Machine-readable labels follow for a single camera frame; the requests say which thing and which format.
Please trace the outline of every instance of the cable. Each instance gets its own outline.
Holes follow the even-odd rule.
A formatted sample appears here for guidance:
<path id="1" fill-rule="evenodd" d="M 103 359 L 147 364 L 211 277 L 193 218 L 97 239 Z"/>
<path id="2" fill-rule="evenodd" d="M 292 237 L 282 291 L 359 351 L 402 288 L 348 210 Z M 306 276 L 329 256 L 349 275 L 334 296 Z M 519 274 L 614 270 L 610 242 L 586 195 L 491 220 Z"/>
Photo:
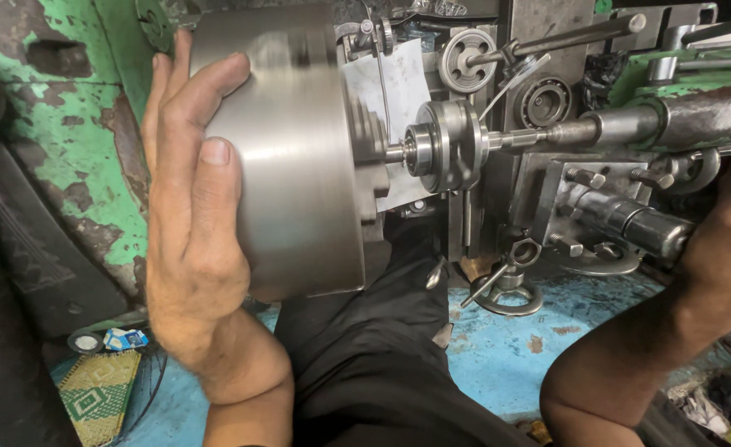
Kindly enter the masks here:
<path id="1" fill-rule="evenodd" d="M 158 351 L 156 351 L 156 354 L 154 356 L 156 359 L 158 358 Z M 153 390 L 150 392 L 150 398 L 148 399 L 148 402 L 144 404 L 144 408 L 142 409 L 142 412 L 139 413 L 139 416 L 137 416 L 137 419 L 133 422 L 131 427 L 125 431 L 125 433 L 121 433 L 117 435 L 117 440 L 114 441 L 111 445 L 112 447 L 115 445 L 119 445 L 123 440 L 125 440 L 133 431 L 136 429 L 137 425 L 139 425 L 139 422 L 142 420 L 144 415 L 148 412 L 148 409 L 150 408 L 150 405 L 153 403 L 153 400 L 156 398 L 156 393 L 159 392 L 159 387 L 161 387 L 161 381 L 164 377 L 164 371 L 167 370 L 167 360 L 169 359 L 169 355 L 164 352 L 164 360 L 161 362 L 161 366 L 159 367 L 159 379 L 156 381 L 156 386 L 153 387 Z"/>

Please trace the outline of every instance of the paper sheet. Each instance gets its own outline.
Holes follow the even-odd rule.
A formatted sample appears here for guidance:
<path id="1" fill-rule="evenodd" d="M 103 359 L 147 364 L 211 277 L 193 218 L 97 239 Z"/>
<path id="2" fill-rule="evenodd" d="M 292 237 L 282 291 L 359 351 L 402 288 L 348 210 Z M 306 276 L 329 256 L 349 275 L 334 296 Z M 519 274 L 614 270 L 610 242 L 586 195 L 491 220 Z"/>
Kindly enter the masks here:
<path id="1" fill-rule="evenodd" d="M 390 143 L 399 142 L 407 126 L 415 124 L 420 106 L 431 100 L 426 77 L 423 76 L 420 45 L 420 39 L 414 39 L 402 43 L 390 56 L 380 54 L 390 109 Z M 349 89 L 360 98 L 360 102 L 385 121 L 376 58 L 361 57 L 344 65 L 342 71 Z M 420 178 L 410 176 L 407 168 L 400 163 L 388 165 L 388 177 L 390 193 L 385 198 L 376 199 L 377 211 L 385 211 L 431 195 L 423 188 Z"/>

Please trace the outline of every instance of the steel rod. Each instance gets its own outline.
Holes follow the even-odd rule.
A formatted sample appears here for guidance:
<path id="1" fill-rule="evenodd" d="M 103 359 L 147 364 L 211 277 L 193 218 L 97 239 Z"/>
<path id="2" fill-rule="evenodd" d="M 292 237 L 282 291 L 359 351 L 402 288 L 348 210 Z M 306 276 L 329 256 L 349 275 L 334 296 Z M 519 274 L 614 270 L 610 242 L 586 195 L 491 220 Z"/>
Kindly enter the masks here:
<path id="1" fill-rule="evenodd" d="M 476 298 L 479 297 L 480 294 L 486 292 L 490 287 L 492 287 L 492 284 L 495 284 L 495 281 L 497 281 L 501 276 L 503 276 L 504 273 L 506 273 L 506 270 L 509 269 L 509 265 L 507 263 L 504 263 L 500 268 L 493 273 L 487 281 L 484 282 L 484 284 L 481 285 L 481 287 L 476 290 L 475 293 L 470 293 L 470 296 L 466 298 L 464 301 L 462 301 L 461 307 L 464 309 L 465 307 L 469 306 L 470 303 L 472 303 Z"/>
<path id="2" fill-rule="evenodd" d="M 607 41 L 608 39 L 616 39 L 617 37 L 640 33 L 646 25 L 647 17 L 644 14 L 621 17 L 607 22 L 598 23 L 596 25 L 586 26 L 585 28 L 575 29 L 568 33 L 545 37 L 538 41 L 519 44 L 515 47 L 513 54 L 516 57 L 521 57 L 534 53 L 542 53 L 545 51 L 553 51 L 573 46 L 593 44 L 594 42 L 599 41 Z M 480 54 L 478 56 L 470 56 L 467 59 L 466 64 L 468 67 L 473 67 L 475 65 L 487 64 L 489 62 L 497 62 L 502 59 L 503 55 L 500 50 L 496 50 Z"/>
<path id="3" fill-rule="evenodd" d="M 706 41 L 714 37 L 726 36 L 728 34 L 731 34 L 731 21 L 700 29 L 698 31 L 692 31 L 682 37 L 682 45 L 688 46 L 694 42 Z"/>
<path id="4" fill-rule="evenodd" d="M 679 70 L 703 70 L 731 68 L 731 58 L 683 60 L 677 64 Z"/>

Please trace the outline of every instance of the woven mat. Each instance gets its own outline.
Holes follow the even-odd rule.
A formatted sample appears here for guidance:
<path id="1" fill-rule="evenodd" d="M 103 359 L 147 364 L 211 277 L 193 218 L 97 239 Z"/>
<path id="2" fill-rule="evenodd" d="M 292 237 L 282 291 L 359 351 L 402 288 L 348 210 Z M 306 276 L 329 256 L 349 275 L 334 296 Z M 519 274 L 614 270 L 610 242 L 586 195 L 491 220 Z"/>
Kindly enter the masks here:
<path id="1" fill-rule="evenodd" d="M 81 356 L 60 383 L 60 396 L 84 447 L 120 433 L 141 356 L 134 350 Z"/>

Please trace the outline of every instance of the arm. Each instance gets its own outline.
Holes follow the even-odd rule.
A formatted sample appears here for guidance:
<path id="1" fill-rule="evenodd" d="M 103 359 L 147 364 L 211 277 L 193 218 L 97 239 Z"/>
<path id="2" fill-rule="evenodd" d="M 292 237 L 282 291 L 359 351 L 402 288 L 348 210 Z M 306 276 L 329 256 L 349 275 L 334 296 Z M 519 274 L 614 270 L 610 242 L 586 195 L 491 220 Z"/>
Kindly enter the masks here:
<path id="1" fill-rule="evenodd" d="M 638 446 L 641 421 L 670 371 L 731 332 L 731 169 L 688 243 L 671 287 L 590 332 L 547 372 L 540 406 L 556 445 Z"/>
<path id="2" fill-rule="evenodd" d="M 249 264 L 236 239 L 241 165 L 205 126 L 249 76 L 234 54 L 189 79 L 192 35 L 175 35 L 175 61 L 153 59 L 142 121 L 152 176 L 148 308 L 162 346 L 194 372 L 211 402 L 205 445 L 291 443 L 293 375 L 283 347 L 241 309 Z"/>

